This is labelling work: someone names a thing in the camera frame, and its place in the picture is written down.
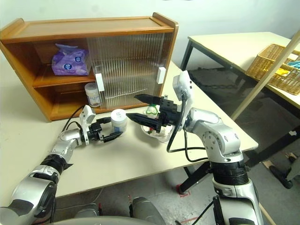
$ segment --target wooden pole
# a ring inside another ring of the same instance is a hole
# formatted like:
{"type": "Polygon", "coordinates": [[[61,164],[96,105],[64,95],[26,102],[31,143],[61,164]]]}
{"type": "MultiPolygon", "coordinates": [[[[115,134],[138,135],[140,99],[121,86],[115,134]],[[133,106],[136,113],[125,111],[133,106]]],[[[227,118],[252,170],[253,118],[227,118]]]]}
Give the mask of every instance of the wooden pole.
{"type": "Polygon", "coordinates": [[[263,213],[263,215],[267,218],[268,222],[271,225],[276,225],[274,220],[271,218],[271,216],[268,214],[268,212],[264,209],[264,207],[259,203],[259,208],[261,209],[261,212],[263,213]]]}
{"type": "Polygon", "coordinates": [[[281,52],[274,64],[271,66],[269,71],[265,76],[258,82],[258,84],[252,89],[244,101],[239,105],[239,107],[231,115],[233,120],[244,111],[244,109],[251,103],[251,101],[256,97],[256,95],[264,88],[264,86],[269,82],[271,77],[276,73],[278,68],[284,63],[286,58],[292,53],[300,41],[300,30],[294,35],[287,47],[281,52]]]}

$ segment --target wicker basket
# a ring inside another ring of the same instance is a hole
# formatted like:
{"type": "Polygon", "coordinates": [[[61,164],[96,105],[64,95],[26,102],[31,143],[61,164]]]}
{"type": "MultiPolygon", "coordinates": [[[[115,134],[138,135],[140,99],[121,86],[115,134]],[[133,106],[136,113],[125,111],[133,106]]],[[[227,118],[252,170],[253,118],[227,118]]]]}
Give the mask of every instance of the wicker basket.
{"type": "MultiPolygon", "coordinates": [[[[284,50],[284,46],[271,44],[262,50],[255,60],[252,62],[251,66],[247,70],[246,74],[261,79],[267,71],[271,68],[277,57],[284,50]]],[[[298,55],[296,60],[300,60],[300,52],[294,50],[293,54],[298,55]]],[[[291,59],[286,59],[285,63],[281,65],[280,68],[290,71],[288,75],[278,75],[270,79],[268,84],[277,87],[281,90],[291,93],[292,95],[298,95],[300,93],[300,70],[294,67],[288,66],[287,63],[293,61],[291,59]]]]}

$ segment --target white lid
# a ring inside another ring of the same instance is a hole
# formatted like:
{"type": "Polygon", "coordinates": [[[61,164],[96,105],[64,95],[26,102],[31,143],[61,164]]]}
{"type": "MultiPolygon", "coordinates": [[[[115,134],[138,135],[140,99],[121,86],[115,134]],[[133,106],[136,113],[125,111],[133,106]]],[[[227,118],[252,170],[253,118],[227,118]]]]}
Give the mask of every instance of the white lid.
{"type": "Polygon", "coordinates": [[[115,109],[112,111],[111,118],[113,121],[122,122],[126,119],[126,112],[123,109],[115,109]]]}
{"type": "Polygon", "coordinates": [[[89,94],[94,94],[95,92],[98,92],[97,85],[95,82],[87,83],[84,86],[84,89],[85,89],[85,92],[89,93],[89,94]]]}

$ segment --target cable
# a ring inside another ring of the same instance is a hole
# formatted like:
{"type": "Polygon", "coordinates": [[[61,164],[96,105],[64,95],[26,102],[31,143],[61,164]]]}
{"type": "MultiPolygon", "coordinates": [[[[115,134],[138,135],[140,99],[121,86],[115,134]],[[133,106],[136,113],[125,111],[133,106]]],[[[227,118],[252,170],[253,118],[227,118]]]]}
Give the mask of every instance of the cable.
{"type": "Polygon", "coordinates": [[[208,206],[206,206],[206,208],[203,210],[203,212],[200,214],[200,216],[192,223],[192,225],[195,225],[199,219],[201,219],[201,217],[204,215],[204,213],[209,209],[210,206],[212,206],[213,201],[211,203],[209,203],[208,206]]]}
{"type": "Polygon", "coordinates": [[[77,121],[73,121],[73,122],[70,122],[66,128],[66,130],[69,129],[69,126],[72,124],[72,123],[76,123],[76,125],[78,126],[79,129],[82,129],[81,125],[77,122],[77,121]]]}
{"type": "Polygon", "coordinates": [[[76,109],[76,111],[75,111],[75,112],[70,116],[70,118],[67,120],[67,122],[66,122],[64,128],[62,129],[62,132],[65,131],[65,129],[66,129],[68,123],[69,123],[70,120],[73,118],[73,116],[74,116],[79,110],[81,110],[81,109],[83,109],[83,108],[84,108],[84,105],[82,105],[82,106],[80,106],[78,109],[76,109]]]}
{"type": "MultiPolygon", "coordinates": [[[[201,149],[201,150],[205,150],[204,147],[188,147],[187,150],[193,150],[193,149],[201,149]]],[[[173,149],[170,150],[170,152],[177,152],[177,151],[185,151],[186,148],[182,148],[182,149],[173,149]]]]}
{"type": "Polygon", "coordinates": [[[187,101],[187,98],[186,98],[186,94],[182,94],[182,104],[181,104],[181,111],[180,111],[180,119],[178,121],[178,123],[176,124],[175,126],[175,129],[173,130],[173,133],[171,134],[171,137],[170,137],[170,140],[169,140],[169,143],[167,145],[167,152],[174,152],[173,150],[170,150],[171,148],[171,145],[173,143],[173,140],[177,134],[177,131],[182,123],[182,120],[183,120],[183,115],[184,115],[184,110],[186,109],[186,101],[187,101]]]}
{"type": "Polygon", "coordinates": [[[208,159],[207,157],[199,158],[199,159],[190,159],[188,157],[188,135],[187,135],[186,129],[183,129],[183,131],[184,131],[184,147],[185,147],[185,154],[186,154],[187,160],[191,163],[195,163],[195,162],[199,162],[204,159],[208,159]]]}
{"type": "Polygon", "coordinates": [[[192,149],[202,149],[202,150],[205,149],[205,148],[203,148],[203,147],[189,147],[189,148],[187,148],[187,147],[185,146],[185,148],[182,148],[182,149],[173,149],[173,150],[170,150],[171,145],[172,145],[172,143],[173,143],[173,140],[174,140],[174,138],[175,138],[175,136],[176,136],[176,134],[177,134],[177,132],[178,132],[178,129],[179,129],[180,125],[181,125],[181,122],[182,122],[182,120],[183,120],[183,115],[184,115],[184,111],[185,111],[185,108],[186,108],[186,101],[187,101],[186,94],[183,93],[183,94],[182,94],[182,105],[181,105],[181,111],[180,111],[180,120],[179,120],[179,122],[176,124],[175,129],[173,130],[173,133],[172,133],[172,135],[171,135],[171,137],[170,137],[169,143],[168,143],[168,145],[167,145],[167,152],[186,151],[186,150],[192,150],[192,149]]]}
{"type": "Polygon", "coordinates": [[[75,208],[75,207],[82,207],[82,206],[90,205],[90,204],[94,203],[94,202],[100,197],[100,195],[101,195],[103,189],[104,189],[104,187],[101,189],[101,191],[99,192],[99,194],[96,196],[96,198],[95,198],[91,203],[88,203],[88,204],[82,204],[82,205],[73,205],[73,206],[69,206],[69,207],[57,209],[56,211],[67,210],[67,209],[71,209],[71,208],[75,208]]]}
{"type": "Polygon", "coordinates": [[[175,224],[176,225],[181,225],[181,222],[179,222],[178,220],[175,220],[175,224]]]}

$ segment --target table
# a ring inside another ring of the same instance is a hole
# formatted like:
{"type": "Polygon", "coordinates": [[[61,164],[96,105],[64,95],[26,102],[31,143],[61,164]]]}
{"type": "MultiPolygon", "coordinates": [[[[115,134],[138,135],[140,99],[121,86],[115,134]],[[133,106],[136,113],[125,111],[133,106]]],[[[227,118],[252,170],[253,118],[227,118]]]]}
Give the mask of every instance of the table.
{"type": "MultiPolygon", "coordinates": [[[[245,79],[247,82],[244,83],[245,86],[241,90],[249,83],[257,84],[254,78],[246,75],[246,71],[257,54],[270,44],[275,43],[286,46],[290,41],[288,38],[271,32],[199,35],[190,36],[188,39],[187,49],[180,66],[182,70],[186,69],[191,52],[195,48],[245,79]]],[[[296,47],[296,50],[300,51],[300,44],[296,47]]],[[[300,95],[291,95],[268,84],[263,92],[300,118],[300,95]]],[[[286,134],[259,154],[255,151],[247,152],[247,155],[251,158],[248,165],[256,165],[298,139],[300,137],[300,126],[295,127],[294,131],[297,135],[286,134]]]]}
{"type": "MultiPolygon", "coordinates": [[[[180,69],[170,64],[163,95],[179,103],[172,88],[173,76],[180,69]]],[[[38,165],[55,144],[66,120],[46,122],[17,76],[6,61],[1,63],[0,119],[0,204],[7,205],[16,185],[38,165]]],[[[227,116],[194,83],[197,96],[195,107],[218,114],[232,127],[241,140],[242,151],[253,150],[258,144],[227,116]]],[[[141,113],[145,107],[129,109],[128,113],[141,113]]],[[[96,119],[109,116],[99,114],[96,119]]],[[[104,134],[111,131],[110,124],[103,126],[104,134]]],[[[194,134],[188,134],[189,146],[203,146],[194,134]]],[[[172,148],[184,147],[183,132],[174,139],[172,148]]],[[[190,152],[191,158],[206,157],[203,150],[190,152]]],[[[74,150],[70,163],[74,164],[62,174],[56,196],[64,196],[89,189],[104,187],[174,168],[191,165],[184,152],[167,153],[166,144],[146,136],[138,124],[128,120],[127,131],[121,137],[107,143],[91,143],[74,150]]]]}

